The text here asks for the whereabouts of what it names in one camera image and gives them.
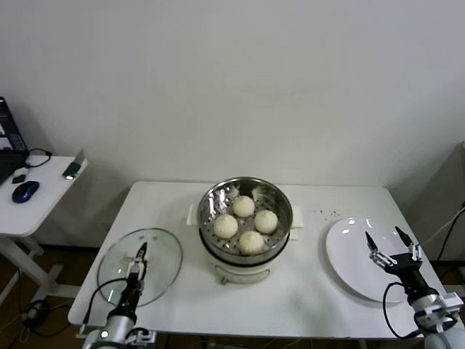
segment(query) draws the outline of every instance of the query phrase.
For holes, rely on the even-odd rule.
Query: floor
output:
[[[82,252],[82,251],[63,251],[59,249],[46,249],[44,256],[36,257],[35,261],[45,270],[49,270],[52,265],[56,263],[63,264],[64,270],[58,282],[61,284],[73,284],[80,285],[92,262],[95,258],[95,252]],[[438,275],[444,275],[442,281],[444,284],[460,283],[462,280],[460,274],[455,270],[449,270],[447,268],[438,268]],[[4,257],[0,256],[0,289],[3,289],[7,284],[8,280],[16,273],[16,267]],[[37,286],[27,277],[21,278],[21,289],[20,289],[20,303],[24,309],[32,296],[37,290]],[[64,332],[54,337],[39,337],[36,334],[29,334],[23,332],[23,336],[20,333],[23,330],[23,325],[20,319],[13,321],[7,328],[4,328],[13,318],[19,313],[19,287],[18,283],[9,294],[5,302],[0,306],[0,349],[6,348],[66,348],[66,349],[77,349],[82,348],[83,341],[75,338],[75,334],[78,331],[77,326],[69,326]],[[63,305],[66,301],[63,298],[49,298],[47,299],[49,304],[54,307],[57,305]],[[49,317],[44,324],[37,327],[37,332],[40,331],[42,334],[50,334],[63,328],[68,324],[66,315],[68,308],[63,307],[54,310],[50,313]],[[217,344],[228,344],[237,345],[238,347],[245,347],[250,349],[319,349],[319,348],[333,348],[333,349],[355,349],[359,348],[357,341],[350,340],[313,340],[310,344],[309,340],[301,340],[297,343],[292,344],[294,340],[271,340],[271,339],[259,339],[259,338],[242,338],[242,337],[204,337],[204,336],[188,336],[188,335],[177,335],[177,334],[163,334],[160,333],[157,336],[156,348],[163,349],[204,349],[207,348],[208,341],[214,340]],[[379,341],[369,341],[368,349],[377,348],[381,343]]]

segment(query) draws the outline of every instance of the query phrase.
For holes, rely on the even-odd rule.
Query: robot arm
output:
[[[398,227],[395,228],[404,245],[408,247],[407,253],[386,256],[378,250],[370,235],[367,232],[365,234],[371,252],[370,258],[386,273],[400,279],[408,296],[408,304],[415,310],[413,320],[418,331],[412,332],[412,336],[422,333],[426,338],[426,349],[465,348],[465,332],[453,328],[460,320],[458,312],[464,302],[455,292],[439,295],[436,289],[428,286],[419,270],[422,264],[421,247],[415,245]]]
[[[136,308],[144,289],[144,277],[147,271],[145,242],[129,263],[126,274],[126,288],[115,309],[109,312],[103,329],[96,329],[86,337],[83,349],[128,348],[146,346],[155,342],[156,332],[134,328],[137,321]]]

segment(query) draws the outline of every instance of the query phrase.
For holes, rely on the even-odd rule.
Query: table leg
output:
[[[47,291],[56,292],[59,289],[56,281],[24,253],[22,249],[16,246],[11,239],[0,237],[0,252]]]
[[[368,349],[368,347],[366,346],[366,341],[365,340],[359,340],[358,341],[358,347],[360,349]]]
[[[30,251],[28,256],[29,258],[33,259],[36,253],[34,251]],[[0,293],[0,305],[3,304],[5,299],[7,298],[8,294],[12,291],[13,287],[15,286],[17,280],[19,279],[19,276],[16,273],[13,274],[12,278],[8,281],[8,284],[3,288],[3,290]]]
[[[42,256],[44,254],[44,250],[36,243],[36,240],[34,240],[32,236],[22,238],[21,242],[23,242],[30,251],[34,251],[38,256]]]
[[[59,274],[61,273],[62,269],[63,269],[62,265],[55,264],[52,267],[52,269],[49,271],[50,277],[56,280]],[[47,291],[47,289],[45,289],[44,287],[40,287],[37,290],[31,302],[34,302],[35,300],[45,300],[46,296],[76,298],[80,288],[81,288],[80,286],[59,284],[58,290],[52,293],[52,292]]]

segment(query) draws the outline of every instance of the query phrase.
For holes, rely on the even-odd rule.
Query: glass lid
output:
[[[133,231],[109,248],[97,273],[99,286],[115,278],[126,278],[130,264],[145,242],[147,270],[138,307],[160,298],[176,280],[182,264],[182,247],[176,236],[160,228]],[[125,281],[118,281],[104,286],[100,293],[108,302],[117,305],[125,287]]]

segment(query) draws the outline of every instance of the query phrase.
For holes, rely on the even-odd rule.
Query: stainless steel steamer pot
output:
[[[248,196],[255,202],[255,211],[247,218],[236,217],[238,232],[229,239],[214,234],[215,219],[224,213],[234,215],[233,202],[239,195]],[[264,209],[276,213],[278,227],[276,231],[264,236],[264,251],[246,255],[239,250],[240,236],[255,230],[254,218]],[[292,226],[292,207],[284,193],[272,183],[252,177],[237,177],[216,184],[206,192],[198,205],[197,219],[199,233],[207,251],[218,260],[235,267],[256,267],[276,258],[289,240]]]

